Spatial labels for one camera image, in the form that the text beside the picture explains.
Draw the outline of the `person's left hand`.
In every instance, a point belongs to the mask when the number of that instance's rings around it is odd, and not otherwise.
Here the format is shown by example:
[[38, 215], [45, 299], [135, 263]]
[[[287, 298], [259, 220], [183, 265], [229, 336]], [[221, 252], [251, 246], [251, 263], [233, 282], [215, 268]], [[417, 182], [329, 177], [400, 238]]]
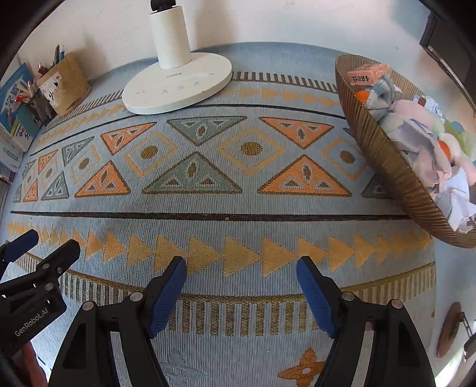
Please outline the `person's left hand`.
[[30, 342], [26, 343], [17, 353], [15, 360], [20, 376], [23, 378], [25, 386], [47, 387], [48, 380], [45, 372], [41, 368], [34, 347]]

